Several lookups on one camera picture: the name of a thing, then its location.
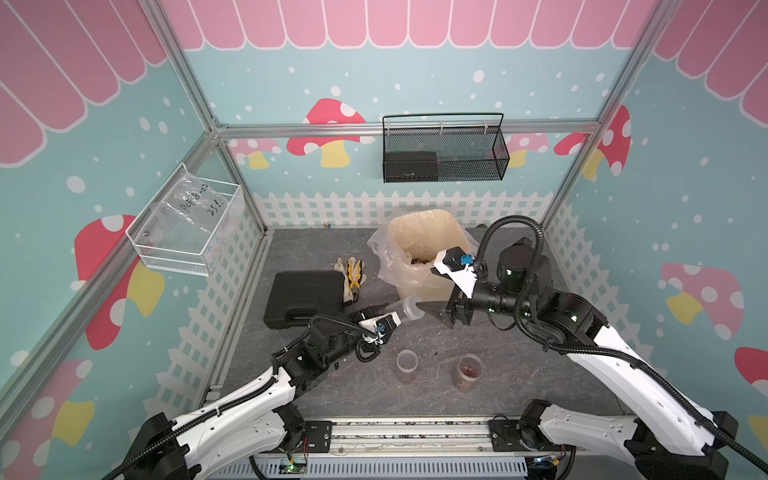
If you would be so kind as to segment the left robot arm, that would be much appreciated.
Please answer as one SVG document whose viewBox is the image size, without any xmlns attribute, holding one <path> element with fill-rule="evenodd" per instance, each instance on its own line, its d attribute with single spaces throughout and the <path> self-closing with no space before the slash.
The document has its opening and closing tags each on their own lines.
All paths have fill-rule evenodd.
<svg viewBox="0 0 768 480">
<path fill-rule="evenodd" d="M 269 367 L 219 400 L 174 419 L 146 420 L 109 479 L 206 479 L 236 461 L 262 452 L 289 452 L 306 435 L 294 402 L 353 354 L 375 359 L 401 318 L 394 311 L 359 322 L 316 314 L 305 331 L 270 356 Z"/>
</svg>

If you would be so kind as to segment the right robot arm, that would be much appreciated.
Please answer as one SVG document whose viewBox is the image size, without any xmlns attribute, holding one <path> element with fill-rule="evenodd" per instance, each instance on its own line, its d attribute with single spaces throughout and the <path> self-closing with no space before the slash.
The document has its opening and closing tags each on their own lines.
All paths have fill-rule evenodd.
<svg viewBox="0 0 768 480">
<path fill-rule="evenodd" d="M 761 472 L 766 461 L 741 445 L 737 421 L 699 406 L 646 363 L 585 298 L 554 288 L 545 235 L 534 219 L 503 217 L 485 231 L 476 254 L 459 246 L 435 255 L 433 274 L 453 282 L 445 302 L 420 307 L 446 326 L 474 314 L 506 316 L 545 351 L 580 365 L 626 404 L 628 416 L 598 416 L 533 400 L 519 418 L 521 443 L 537 450 L 581 447 L 633 465 L 645 479 L 723 479 L 727 447 Z"/>
</svg>

